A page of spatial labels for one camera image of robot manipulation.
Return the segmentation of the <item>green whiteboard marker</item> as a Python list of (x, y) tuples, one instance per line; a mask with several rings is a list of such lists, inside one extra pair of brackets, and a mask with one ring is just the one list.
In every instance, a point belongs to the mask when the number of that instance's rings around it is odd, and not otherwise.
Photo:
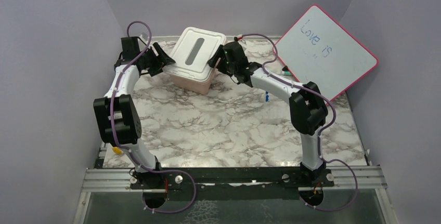
[(285, 66), (281, 70), (281, 75), (283, 75), (283, 76), (292, 76), (292, 73), (289, 71), (288, 67)]

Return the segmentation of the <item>small yellow object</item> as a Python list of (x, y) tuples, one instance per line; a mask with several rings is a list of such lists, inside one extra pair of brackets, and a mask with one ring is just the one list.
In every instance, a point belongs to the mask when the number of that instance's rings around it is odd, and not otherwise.
[(123, 151), (120, 148), (118, 148), (118, 147), (113, 147), (112, 151), (113, 151), (114, 154), (117, 154), (117, 155), (123, 154)]

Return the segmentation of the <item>pink plastic bin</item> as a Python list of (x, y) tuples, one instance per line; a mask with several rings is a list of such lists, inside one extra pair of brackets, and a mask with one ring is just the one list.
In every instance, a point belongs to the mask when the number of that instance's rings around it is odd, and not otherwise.
[(212, 80), (214, 79), (216, 72), (212, 72), (212, 74), (208, 77), (206, 81), (197, 82), (194, 80), (190, 80), (188, 78), (183, 78), (179, 76), (170, 75), (170, 78), (175, 86), (193, 91), (195, 93), (199, 93), (202, 95), (206, 95), (210, 89)]

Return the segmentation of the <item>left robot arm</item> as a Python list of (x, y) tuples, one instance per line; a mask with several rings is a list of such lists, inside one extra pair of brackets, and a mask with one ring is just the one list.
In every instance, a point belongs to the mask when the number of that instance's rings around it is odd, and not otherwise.
[(141, 142), (142, 126), (132, 93), (142, 75), (155, 76), (175, 61), (157, 42), (140, 49), (140, 37), (123, 37), (122, 51), (114, 64), (115, 77), (108, 92), (95, 99), (93, 109), (104, 143), (119, 148), (134, 164), (137, 173), (144, 173), (144, 182), (151, 188), (163, 183), (161, 165)]

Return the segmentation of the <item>pink framed whiteboard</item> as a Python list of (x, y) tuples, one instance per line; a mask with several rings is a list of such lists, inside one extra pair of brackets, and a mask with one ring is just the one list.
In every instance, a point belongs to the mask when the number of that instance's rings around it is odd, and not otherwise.
[(276, 42), (275, 52), (297, 81), (316, 83), (329, 100), (378, 65), (377, 57), (318, 5)]

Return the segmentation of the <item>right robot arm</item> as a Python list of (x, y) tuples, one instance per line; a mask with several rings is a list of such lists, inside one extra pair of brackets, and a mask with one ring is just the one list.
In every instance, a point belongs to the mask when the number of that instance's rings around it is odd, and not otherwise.
[(301, 134), (302, 161), (300, 179), (307, 186), (317, 183), (326, 168), (321, 156), (319, 130), (326, 122), (328, 109), (318, 86), (300, 84), (267, 71), (250, 62), (238, 42), (220, 45), (207, 64), (220, 73), (234, 76), (239, 84), (262, 89), (289, 105), (293, 127)]

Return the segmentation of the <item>white plastic lid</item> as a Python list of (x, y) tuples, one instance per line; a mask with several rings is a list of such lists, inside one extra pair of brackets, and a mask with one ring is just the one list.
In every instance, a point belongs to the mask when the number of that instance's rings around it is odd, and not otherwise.
[(170, 54), (175, 63), (165, 66), (163, 71), (168, 75), (203, 83), (213, 70), (207, 62), (225, 41), (226, 35), (223, 33), (187, 27)]

